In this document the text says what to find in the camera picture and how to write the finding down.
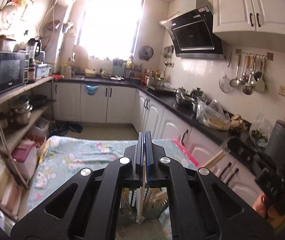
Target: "blue bowl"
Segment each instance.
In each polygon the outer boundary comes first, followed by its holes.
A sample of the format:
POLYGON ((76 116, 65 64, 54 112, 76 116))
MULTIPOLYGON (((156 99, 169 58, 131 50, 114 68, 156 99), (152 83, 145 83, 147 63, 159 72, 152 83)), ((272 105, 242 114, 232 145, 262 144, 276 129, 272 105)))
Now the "blue bowl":
POLYGON ((86 85, 88 95, 94 95, 96 93, 98 86, 88 86, 86 85))

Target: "window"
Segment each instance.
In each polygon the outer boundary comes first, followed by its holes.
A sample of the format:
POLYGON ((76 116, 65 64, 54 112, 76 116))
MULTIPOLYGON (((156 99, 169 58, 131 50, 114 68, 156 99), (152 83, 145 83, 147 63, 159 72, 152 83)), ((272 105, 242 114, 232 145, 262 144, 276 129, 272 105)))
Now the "window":
POLYGON ((89 0, 78 45, 89 56, 127 59, 134 52, 144 0, 89 0))

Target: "plastic bag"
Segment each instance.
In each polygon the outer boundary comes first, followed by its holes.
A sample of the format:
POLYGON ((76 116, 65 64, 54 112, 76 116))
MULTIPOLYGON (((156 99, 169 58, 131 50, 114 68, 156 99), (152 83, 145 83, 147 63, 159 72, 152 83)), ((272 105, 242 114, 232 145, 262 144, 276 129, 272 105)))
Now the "plastic bag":
POLYGON ((212 101, 208 106, 198 101, 196 119, 212 129, 227 131, 230 127, 230 119, 224 116, 223 110, 217 101, 212 101))
POLYGON ((273 128, 271 122, 260 111, 250 127, 249 137, 255 145, 266 147, 273 128))

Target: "blender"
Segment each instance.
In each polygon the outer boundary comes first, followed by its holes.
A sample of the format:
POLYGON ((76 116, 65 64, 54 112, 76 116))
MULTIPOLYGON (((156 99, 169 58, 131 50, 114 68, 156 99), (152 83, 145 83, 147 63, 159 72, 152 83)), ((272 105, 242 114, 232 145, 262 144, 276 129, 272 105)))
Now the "blender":
POLYGON ((30 54, 29 69, 28 69, 28 83, 34 83, 36 81, 35 57, 40 54, 41 41, 36 40, 36 39, 30 39, 27 43, 26 50, 30 54))

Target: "wooden shelf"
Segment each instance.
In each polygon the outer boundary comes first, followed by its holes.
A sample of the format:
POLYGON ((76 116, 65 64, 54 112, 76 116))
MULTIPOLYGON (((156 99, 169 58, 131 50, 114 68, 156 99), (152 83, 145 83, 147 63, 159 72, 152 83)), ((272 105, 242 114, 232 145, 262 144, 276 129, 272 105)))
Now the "wooden shelf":
POLYGON ((4 92, 3 94, 0 95, 0 104, 8 101, 9 99, 29 90, 29 89, 32 89, 34 87, 37 87, 43 83, 46 83, 50 80, 52 80, 53 77, 52 76, 49 76, 49 77, 44 77, 44 78, 41 78, 39 80, 37 80, 35 83, 31 83, 31 84, 28 84, 28 85, 23 85, 23 86, 20 86, 20 87, 17 87, 17 88, 14 88, 12 90, 9 90, 8 92, 4 92))
MULTIPOLYGON (((47 103, 45 106, 43 106, 40 109, 32 110, 29 124, 27 124, 26 126, 17 127, 17 129, 14 129, 13 127, 9 127, 7 130, 4 131, 4 135, 6 138, 9 154, 11 154, 13 152, 15 147, 18 145, 18 143, 24 137, 24 135, 35 124, 35 122, 39 119, 39 117, 41 117, 41 115, 44 113, 44 111, 46 111, 48 106, 51 104, 52 104, 52 102, 47 103)), ((0 152, 7 155, 6 148, 1 141, 1 138, 0 138, 0 152)))

